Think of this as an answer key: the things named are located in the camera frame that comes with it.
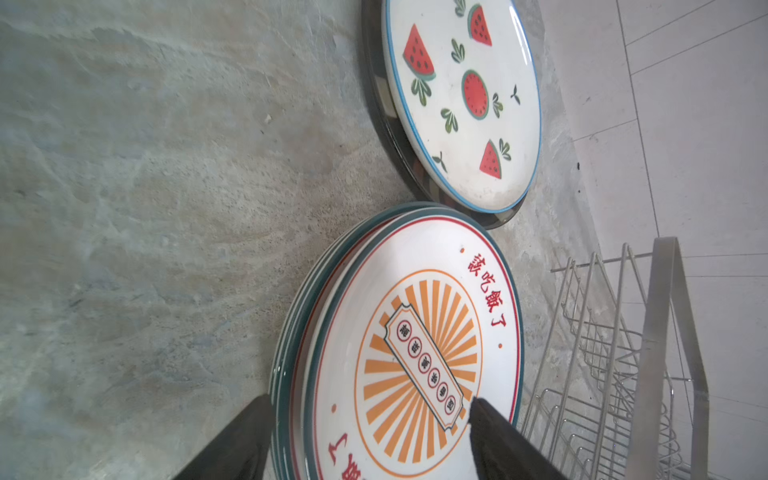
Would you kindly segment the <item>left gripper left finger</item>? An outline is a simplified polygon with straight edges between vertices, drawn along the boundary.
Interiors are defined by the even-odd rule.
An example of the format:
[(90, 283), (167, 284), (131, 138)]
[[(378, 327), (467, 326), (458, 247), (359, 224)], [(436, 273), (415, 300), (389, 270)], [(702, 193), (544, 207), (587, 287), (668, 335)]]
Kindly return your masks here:
[(262, 479), (273, 431), (274, 410), (270, 396), (260, 395), (206, 445), (175, 479)]

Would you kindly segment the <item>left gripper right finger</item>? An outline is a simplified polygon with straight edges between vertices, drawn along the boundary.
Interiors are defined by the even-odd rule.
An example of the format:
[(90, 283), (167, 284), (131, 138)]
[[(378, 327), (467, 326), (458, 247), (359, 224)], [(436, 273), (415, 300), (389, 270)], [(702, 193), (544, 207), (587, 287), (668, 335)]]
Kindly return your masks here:
[(469, 424), (471, 451), (480, 480), (566, 480), (487, 400), (472, 400)]

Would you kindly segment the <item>orange sunburst plate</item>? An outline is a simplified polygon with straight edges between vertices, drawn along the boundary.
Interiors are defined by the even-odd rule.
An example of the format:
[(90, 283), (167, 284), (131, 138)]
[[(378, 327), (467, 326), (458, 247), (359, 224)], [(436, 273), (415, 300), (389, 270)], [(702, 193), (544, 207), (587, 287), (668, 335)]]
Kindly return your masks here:
[(443, 208), (406, 213), (335, 287), (309, 359), (301, 443), (310, 479), (473, 479), (469, 412), (515, 422), (523, 320), (489, 233)]

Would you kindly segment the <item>dark rimmed cream plate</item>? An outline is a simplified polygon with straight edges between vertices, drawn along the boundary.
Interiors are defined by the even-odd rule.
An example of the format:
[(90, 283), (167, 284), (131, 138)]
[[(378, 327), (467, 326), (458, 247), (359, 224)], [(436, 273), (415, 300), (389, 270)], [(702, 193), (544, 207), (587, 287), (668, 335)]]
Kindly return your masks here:
[(470, 216), (486, 229), (499, 228), (522, 208), (519, 202), (501, 213), (481, 213), (453, 200), (424, 169), (394, 109), (386, 76), (380, 0), (363, 1), (360, 13), (359, 69), (370, 119), (391, 162), (419, 201), (439, 203)]

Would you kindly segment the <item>white watermelon pattern plate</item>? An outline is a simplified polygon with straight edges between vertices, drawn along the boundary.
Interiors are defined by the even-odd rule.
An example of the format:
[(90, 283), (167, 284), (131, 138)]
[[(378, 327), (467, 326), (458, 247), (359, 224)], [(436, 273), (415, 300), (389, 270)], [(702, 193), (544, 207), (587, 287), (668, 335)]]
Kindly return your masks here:
[(535, 63), (511, 1), (385, 1), (386, 75), (398, 117), (429, 176), (462, 206), (501, 214), (538, 166)]

